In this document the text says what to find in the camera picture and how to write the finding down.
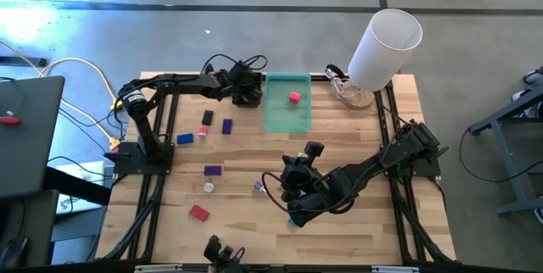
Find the gray floor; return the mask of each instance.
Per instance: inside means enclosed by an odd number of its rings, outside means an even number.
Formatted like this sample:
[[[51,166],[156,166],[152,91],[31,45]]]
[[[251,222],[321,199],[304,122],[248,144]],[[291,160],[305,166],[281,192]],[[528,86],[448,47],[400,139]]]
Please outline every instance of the gray floor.
[[[316,5],[375,7],[378,0],[93,0],[119,3]],[[389,0],[393,7],[541,8],[541,0]],[[80,57],[104,69],[118,90],[142,70],[199,70],[214,53],[246,58],[265,54],[268,70],[346,68],[370,14],[128,12],[0,8],[0,38],[24,52],[51,60]],[[477,181],[457,158],[461,134],[472,123],[509,103],[524,73],[543,64],[543,17],[421,16],[421,46],[402,69],[416,76],[428,126],[451,150],[440,160],[448,217],[459,260],[525,270],[543,267],[543,233],[531,214],[499,219],[495,208],[512,201],[508,183]],[[228,63],[217,62],[227,67]],[[60,65],[64,96],[96,117],[105,116],[109,95],[98,76],[81,64]],[[0,68],[0,74],[31,77],[33,70]],[[75,127],[59,120],[51,155],[99,158],[100,150]],[[88,130],[104,146],[96,128]],[[505,171],[492,136],[466,139],[466,161],[482,176]],[[513,149],[523,153],[520,145]]]

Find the wooden table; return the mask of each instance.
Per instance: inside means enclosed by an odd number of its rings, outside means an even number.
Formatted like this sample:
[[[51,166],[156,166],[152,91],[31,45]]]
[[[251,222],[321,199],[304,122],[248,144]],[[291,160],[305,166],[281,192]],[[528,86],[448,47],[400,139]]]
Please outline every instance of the wooden table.
[[[157,74],[160,73],[143,72],[142,78]],[[394,85],[400,117],[423,121],[414,76],[396,75]],[[150,98],[152,91],[146,93]],[[387,104],[386,93],[383,95]],[[240,109],[229,99],[218,103],[196,95],[180,96],[174,134],[196,133],[206,109],[214,110],[215,116],[205,139],[196,138],[194,144],[176,147],[160,207],[153,261],[207,263],[204,247],[215,234],[234,249],[245,247],[244,263],[400,264],[389,183],[382,175],[370,181],[348,213],[321,214],[303,228],[291,226],[287,214],[265,194],[255,192],[253,184],[263,171],[279,176],[283,170],[281,156],[303,152],[307,141],[325,145],[322,156],[314,163],[322,173],[336,166],[360,163],[378,151],[382,141],[375,103],[365,110],[348,110],[331,95],[329,83],[313,82],[311,105],[313,121],[309,132],[274,133],[264,130],[263,105]],[[169,102],[165,106],[161,132],[165,131]],[[233,119],[230,136],[221,134],[224,118]],[[149,120],[152,124],[153,113]],[[127,136],[128,140],[137,137],[133,124]],[[222,165],[222,176],[205,177],[204,166],[208,164]],[[141,176],[129,175],[113,189],[97,256],[110,251],[134,219],[141,180]],[[215,185],[211,194],[204,192],[207,181]],[[270,179],[268,186],[279,198],[279,185]],[[420,221],[443,252],[454,258],[439,190],[424,178],[414,179],[413,188]],[[210,212],[206,222],[189,215],[194,204]],[[411,228],[407,223],[406,226],[410,251],[415,257]],[[146,234],[145,225],[140,253]]]

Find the translucent plastic bin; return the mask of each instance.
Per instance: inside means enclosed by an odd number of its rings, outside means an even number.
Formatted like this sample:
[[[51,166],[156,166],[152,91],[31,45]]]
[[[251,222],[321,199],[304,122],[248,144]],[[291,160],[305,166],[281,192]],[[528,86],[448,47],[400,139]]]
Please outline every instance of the translucent plastic bin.
[[[291,103],[291,92],[301,95]],[[266,76],[264,128],[274,132],[307,132],[311,128],[311,75],[271,72]]]

